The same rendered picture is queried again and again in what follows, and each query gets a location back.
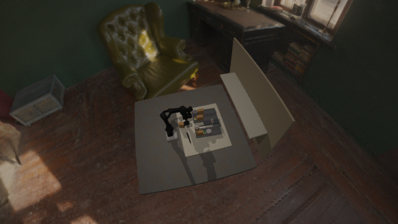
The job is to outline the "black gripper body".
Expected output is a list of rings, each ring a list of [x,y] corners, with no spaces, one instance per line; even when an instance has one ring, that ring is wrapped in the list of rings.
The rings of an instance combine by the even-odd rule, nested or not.
[[[184,123],[184,126],[186,126],[186,125],[189,125],[190,123],[189,123],[189,121],[187,121],[187,115],[186,116],[182,116],[182,118],[183,118],[183,120],[185,120],[183,123]]]

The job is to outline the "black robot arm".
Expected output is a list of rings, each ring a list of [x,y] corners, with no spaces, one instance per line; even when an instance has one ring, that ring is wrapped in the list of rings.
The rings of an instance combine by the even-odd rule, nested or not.
[[[162,118],[162,120],[164,121],[165,125],[166,125],[166,132],[167,132],[167,136],[173,136],[173,131],[174,131],[174,127],[169,123],[168,119],[170,118],[170,115],[172,113],[179,113],[182,116],[188,116],[188,118],[192,118],[192,114],[190,113],[191,111],[193,111],[192,107],[189,106],[188,108],[184,107],[184,106],[180,106],[179,108],[169,108],[168,110],[165,110],[163,112],[161,112],[160,117]],[[165,113],[169,112],[169,115],[167,116]]]

